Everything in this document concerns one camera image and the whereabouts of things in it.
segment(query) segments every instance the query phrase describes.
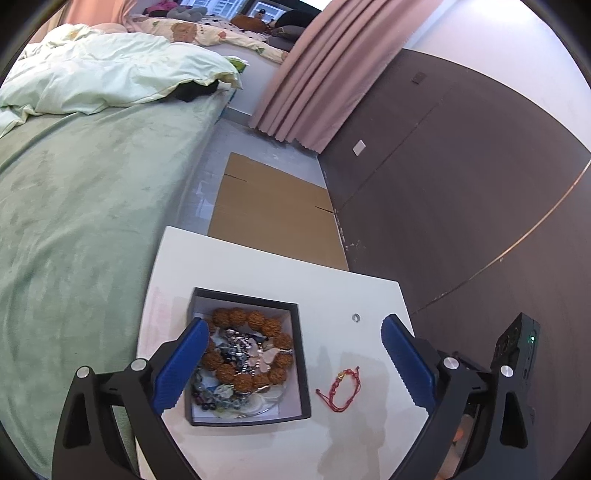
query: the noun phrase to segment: jewelry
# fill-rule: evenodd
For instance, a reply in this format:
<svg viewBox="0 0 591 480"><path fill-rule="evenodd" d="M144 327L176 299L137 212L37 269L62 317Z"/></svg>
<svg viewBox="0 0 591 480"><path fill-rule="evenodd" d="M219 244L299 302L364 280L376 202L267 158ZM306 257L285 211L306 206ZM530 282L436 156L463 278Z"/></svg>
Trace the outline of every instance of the jewelry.
<svg viewBox="0 0 591 480"><path fill-rule="evenodd" d="M349 397L347 402L345 402L345 406L337 407L333 402L333 400L335 399L336 389L339 386L339 384L341 383L341 381L344 379L344 377L347 375L351 375L353 377L353 379L355 380L355 391L353 392L353 395L351 395ZM320 398L322 398L322 400L324 400L324 403L326 403L332 411L334 411L335 413L341 413L341 412L344 412L345 410L347 410L349 405L351 405L351 402L355 398L355 395L357 395L359 393L359 390L361 390L361 380L359 379L359 367L356 367L355 371L348 368L347 370L343 370L342 372L340 372L336 376L335 381L333 382L332 386L330 387L328 397L326 395L324 395L320 391L319 388L316 388L316 394Z"/></svg>

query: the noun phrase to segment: light switch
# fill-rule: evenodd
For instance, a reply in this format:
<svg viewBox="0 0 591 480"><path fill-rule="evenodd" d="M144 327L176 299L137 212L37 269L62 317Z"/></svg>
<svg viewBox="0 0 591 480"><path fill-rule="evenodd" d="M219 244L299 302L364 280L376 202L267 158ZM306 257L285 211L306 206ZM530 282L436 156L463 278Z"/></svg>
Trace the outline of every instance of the light switch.
<svg viewBox="0 0 591 480"><path fill-rule="evenodd" d="M353 153L359 156L359 154L363 151L364 148L365 144L363 143L363 140L359 140L353 147Z"/></svg>

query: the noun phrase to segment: cardboard box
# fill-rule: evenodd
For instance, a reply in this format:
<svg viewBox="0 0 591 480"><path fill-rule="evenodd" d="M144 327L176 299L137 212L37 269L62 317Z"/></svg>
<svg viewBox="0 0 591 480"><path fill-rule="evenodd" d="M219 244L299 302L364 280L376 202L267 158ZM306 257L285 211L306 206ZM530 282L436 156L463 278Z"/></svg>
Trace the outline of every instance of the cardboard box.
<svg viewBox="0 0 591 480"><path fill-rule="evenodd" d="M282 323L282 331L293 338L294 365L288 372L285 391L278 404L253 417L221 419L211 411L203 411L194 403L189 385L185 390L185 414L189 423L194 426L246 426L310 418L310 394L297 305L195 288L187 312L188 322L195 317L211 318L212 312L218 308L258 310L267 318L278 317Z"/></svg>

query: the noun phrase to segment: pink curtain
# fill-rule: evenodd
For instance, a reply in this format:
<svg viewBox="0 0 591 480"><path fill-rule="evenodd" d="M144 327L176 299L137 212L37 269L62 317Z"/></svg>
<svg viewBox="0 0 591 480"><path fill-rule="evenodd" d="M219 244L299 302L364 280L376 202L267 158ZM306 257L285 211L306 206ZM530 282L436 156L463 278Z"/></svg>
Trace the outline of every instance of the pink curtain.
<svg viewBox="0 0 591 480"><path fill-rule="evenodd" d="M321 153L442 0L332 0L306 28L250 126Z"/></svg>
<svg viewBox="0 0 591 480"><path fill-rule="evenodd" d="M124 25L125 17L136 0L70 0L64 23L118 23Z"/></svg>

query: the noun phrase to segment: stuffed toy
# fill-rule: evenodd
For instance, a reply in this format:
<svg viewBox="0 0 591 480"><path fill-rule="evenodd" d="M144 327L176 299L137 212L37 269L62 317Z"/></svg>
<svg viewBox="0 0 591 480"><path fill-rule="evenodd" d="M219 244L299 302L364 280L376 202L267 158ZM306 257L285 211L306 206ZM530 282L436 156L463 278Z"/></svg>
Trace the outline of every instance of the stuffed toy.
<svg viewBox="0 0 591 480"><path fill-rule="evenodd" d="M267 24L260 18L247 17L246 15L236 15L230 20L230 23L243 30L256 33L266 33L269 30Z"/></svg>
<svg viewBox="0 0 591 480"><path fill-rule="evenodd" d="M166 14L167 18L175 18L176 20L185 20L185 22L199 22L204 15L207 15L206 7L177 7L173 8Z"/></svg>

